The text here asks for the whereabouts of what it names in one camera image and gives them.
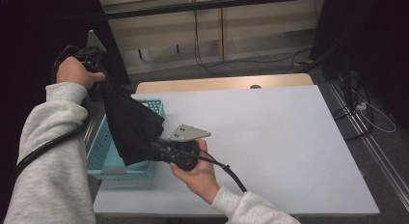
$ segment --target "blue plastic basket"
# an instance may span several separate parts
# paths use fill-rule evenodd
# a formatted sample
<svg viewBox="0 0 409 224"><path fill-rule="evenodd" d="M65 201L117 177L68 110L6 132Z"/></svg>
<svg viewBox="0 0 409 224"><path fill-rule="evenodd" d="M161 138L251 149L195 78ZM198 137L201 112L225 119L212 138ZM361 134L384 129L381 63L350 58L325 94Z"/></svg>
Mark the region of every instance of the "blue plastic basket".
<svg viewBox="0 0 409 224"><path fill-rule="evenodd" d="M140 99L141 103L165 118L161 99ZM87 155L89 175L98 180L151 180L156 172L155 161L143 161L125 166L112 140L104 116Z"/></svg>

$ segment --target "hand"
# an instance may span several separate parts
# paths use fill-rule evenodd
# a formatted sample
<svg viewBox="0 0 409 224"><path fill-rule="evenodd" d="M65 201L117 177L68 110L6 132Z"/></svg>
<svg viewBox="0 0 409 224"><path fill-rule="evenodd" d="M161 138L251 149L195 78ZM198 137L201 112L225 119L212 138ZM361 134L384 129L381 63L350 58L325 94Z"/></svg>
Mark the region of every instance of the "hand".
<svg viewBox="0 0 409 224"><path fill-rule="evenodd" d="M196 140L202 151L207 152L207 144L205 140ZM208 158L208 155L200 153L200 156ZM197 195L199 195L207 203L212 204L217 192L220 189L214 174L213 164L199 160L198 165L190 171L186 172L179 169L174 163L171 163L171 169L175 177L183 181L187 187Z"/></svg>
<svg viewBox="0 0 409 224"><path fill-rule="evenodd" d="M73 82L86 89L91 89L95 82L104 80L105 74L102 72L92 73L87 71L74 57L68 57L62 62L57 72L57 83Z"/></svg>

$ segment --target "white table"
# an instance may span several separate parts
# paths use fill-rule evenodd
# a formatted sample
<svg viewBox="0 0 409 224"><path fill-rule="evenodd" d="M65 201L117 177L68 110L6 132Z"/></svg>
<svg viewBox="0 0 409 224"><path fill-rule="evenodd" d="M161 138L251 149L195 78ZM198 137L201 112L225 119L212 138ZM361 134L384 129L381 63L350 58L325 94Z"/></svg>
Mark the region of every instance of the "white table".
<svg viewBox="0 0 409 224"><path fill-rule="evenodd" d="M287 213L356 216L379 213L316 86L141 94L162 98L164 135L180 124L212 132L209 152L230 164L248 190ZM239 188L216 166L218 182ZM103 182L103 215L218 216L159 163L149 184Z"/></svg>

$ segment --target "gray sleeve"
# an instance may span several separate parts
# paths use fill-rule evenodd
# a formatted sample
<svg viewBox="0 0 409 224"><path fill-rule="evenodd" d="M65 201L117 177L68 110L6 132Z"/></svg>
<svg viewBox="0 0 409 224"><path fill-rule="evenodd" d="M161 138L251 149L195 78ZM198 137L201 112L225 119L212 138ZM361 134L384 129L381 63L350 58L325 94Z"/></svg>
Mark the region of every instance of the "gray sleeve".
<svg viewBox="0 0 409 224"><path fill-rule="evenodd" d="M225 187L220 188L211 207L222 212L229 219L228 223L299 223L290 215L275 210L271 203L252 192L236 195Z"/></svg>
<svg viewBox="0 0 409 224"><path fill-rule="evenodd" d="M19 157L68 133L87 117L79 104L84 87L59 83L46 87L22 130ZM81 137L71 138L33 161L18 177L5 223L95 223Z"/></svg>

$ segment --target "person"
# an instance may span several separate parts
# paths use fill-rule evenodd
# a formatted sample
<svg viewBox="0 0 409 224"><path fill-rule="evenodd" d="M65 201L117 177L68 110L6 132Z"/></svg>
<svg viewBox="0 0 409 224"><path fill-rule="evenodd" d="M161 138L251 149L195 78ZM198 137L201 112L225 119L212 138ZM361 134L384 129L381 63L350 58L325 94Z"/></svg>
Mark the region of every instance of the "person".
<svg viewBox="0 0 409 224"><path fill-rule="evenodd" d="M88 115L80 105L86 89L104 79L103 73L88 72L75 58L67 58L59 67L57 83L46 87L46 102L36 106L27 118L17 161L80 126ZM207 151L205 140L197 141ZM170 167L191 191L222 212L228 223L299 223L252 192L236 195L220 187L211 163L199 160L190 172L173 163ZM95 223L86 168L85 144L80 137L34 160L15 182L4 223Z"/></svg>

